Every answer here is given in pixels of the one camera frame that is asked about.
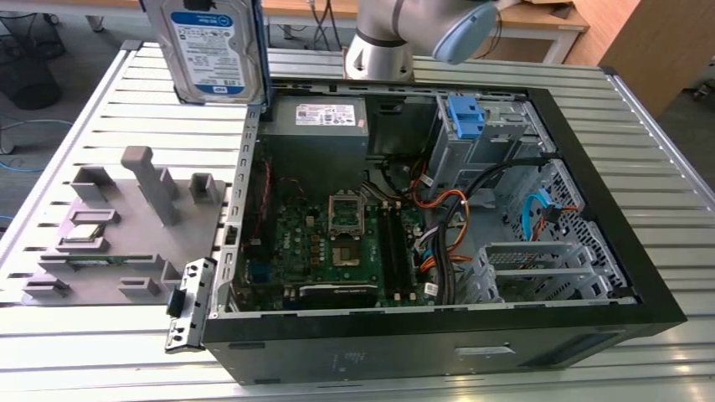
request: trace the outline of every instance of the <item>metal bracket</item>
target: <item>metal bracket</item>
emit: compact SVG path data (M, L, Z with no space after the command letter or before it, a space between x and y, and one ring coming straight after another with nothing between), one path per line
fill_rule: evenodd
M202 345L203 324L210 306L211 278L217 270L217 260L202 258L187 264L182 285L169 299L167 314L173 317L169 325L167 353L198 352Z

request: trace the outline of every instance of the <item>aluminum slotted table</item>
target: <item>aluminum slotted table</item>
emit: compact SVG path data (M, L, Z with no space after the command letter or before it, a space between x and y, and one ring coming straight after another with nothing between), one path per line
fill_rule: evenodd
M273 50L278 77L342 77L338 53ZM715 395L715 196L630 93L599 69L417 58L417 79L543 87L634 226L689 322L561 371L242 388L209 352L163 352L162 306L0 308L0 399L693 400ZM55 238L79 166L115 178L128 145L177 179L234 178L246 108L182 106L156 44L122 50L0 243L0 306L18 303ZM218 229L217 239L223 238ZM31 394L18 394L32 390Z

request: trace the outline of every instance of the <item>hard drive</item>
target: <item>hard drive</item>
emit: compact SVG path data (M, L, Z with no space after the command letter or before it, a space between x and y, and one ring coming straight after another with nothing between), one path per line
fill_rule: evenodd
M259 0L142 0L187 103L269 103Z

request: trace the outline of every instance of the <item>black mesh trash bin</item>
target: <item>black mesh trash bin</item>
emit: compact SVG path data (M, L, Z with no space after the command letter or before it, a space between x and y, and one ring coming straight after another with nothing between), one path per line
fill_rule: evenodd
M55 28L55 18L52 14L0 12L0 22L11 35L44 59L55 59L66 52L66 45Z
M52 105L62 96L47 63L11 35L0 35L0 92L28 111Z

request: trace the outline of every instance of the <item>green circuit board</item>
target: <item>green circuit board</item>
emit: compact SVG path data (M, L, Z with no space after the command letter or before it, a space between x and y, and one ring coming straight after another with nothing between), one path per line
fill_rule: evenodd
M339 207L334 222L358 224L355 211ZM395 299L386 295L382 268L378 205L363 206L365 231L362 236L329 234L329 203L305 205L283 204L277 208L277 232L273 260L269 266L254 266L250 271L262 272L261 281L254 281L259 310L281 310L287 292L306 285L374 285L379 288L379 305L383 307L421 306L427 304L422 292ZM407 244L413 244L413 228L421 224L417 209L399 210ZM411 281L417 286L413 251L406 247L410 261Z

